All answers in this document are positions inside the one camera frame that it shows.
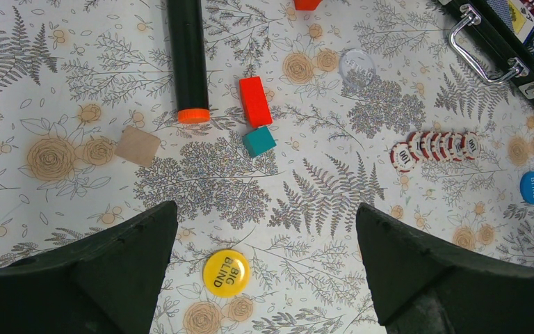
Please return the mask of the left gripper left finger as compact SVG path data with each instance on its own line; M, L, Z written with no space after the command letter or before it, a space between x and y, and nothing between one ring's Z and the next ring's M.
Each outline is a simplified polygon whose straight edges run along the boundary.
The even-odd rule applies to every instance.
M177 205L0 268L0 333L148 333Z

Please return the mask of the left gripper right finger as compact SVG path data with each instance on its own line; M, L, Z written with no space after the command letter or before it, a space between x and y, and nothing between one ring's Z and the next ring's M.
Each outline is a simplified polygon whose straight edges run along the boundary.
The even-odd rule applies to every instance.
M355 227L388 333L534 333L534 268L456 246L366 203Z

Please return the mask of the yellow big blind button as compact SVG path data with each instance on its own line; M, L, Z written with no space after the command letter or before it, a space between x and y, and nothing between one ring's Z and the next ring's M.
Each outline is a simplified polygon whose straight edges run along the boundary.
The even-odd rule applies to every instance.
M250 277L248 260L242 253L232 249L215 252L202 270L205 287L220 298L230 298L243 292Z

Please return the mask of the row of red poker chips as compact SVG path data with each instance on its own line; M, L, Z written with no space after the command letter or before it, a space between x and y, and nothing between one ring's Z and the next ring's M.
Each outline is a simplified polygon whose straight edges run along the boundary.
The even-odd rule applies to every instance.
M391 165L408 173L423 162L463 162L479 158L480 137L475 132L415 131L389 151Z

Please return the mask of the clear dealer button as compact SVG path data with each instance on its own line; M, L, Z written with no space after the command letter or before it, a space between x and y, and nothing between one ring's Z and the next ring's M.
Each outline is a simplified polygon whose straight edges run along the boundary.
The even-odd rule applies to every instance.
M363 89L371 84L376 75L373 59L362 49L344 50L339 59L339 74L343 82L354 89Z

